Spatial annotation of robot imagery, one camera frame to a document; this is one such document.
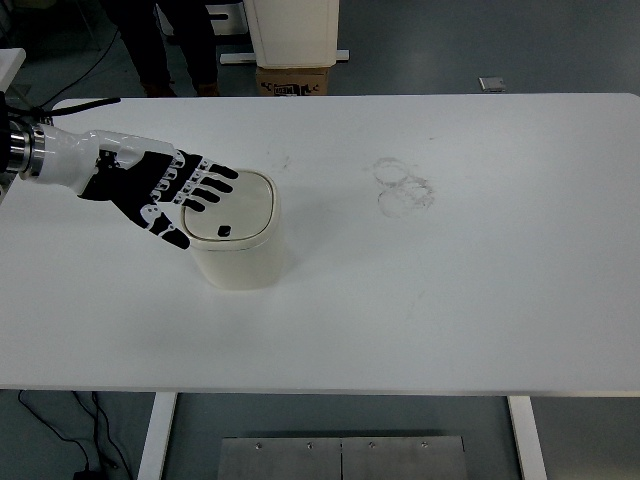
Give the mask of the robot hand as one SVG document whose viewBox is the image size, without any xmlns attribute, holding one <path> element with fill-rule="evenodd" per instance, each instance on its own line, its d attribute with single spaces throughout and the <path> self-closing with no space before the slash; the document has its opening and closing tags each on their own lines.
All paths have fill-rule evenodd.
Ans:
<svg viewBox="0 0 640 480">
<path fill-rule="evenodd" d="M 190 240 L 161 206 L 201 213 L 230 195 L 239 178 L 227 166 L 163 141 L 103 130 L 72 134 L 52 126 L 44 135 L 36 182 L 111 202 L 135 225 L 182 250 Z"/>
</svg>

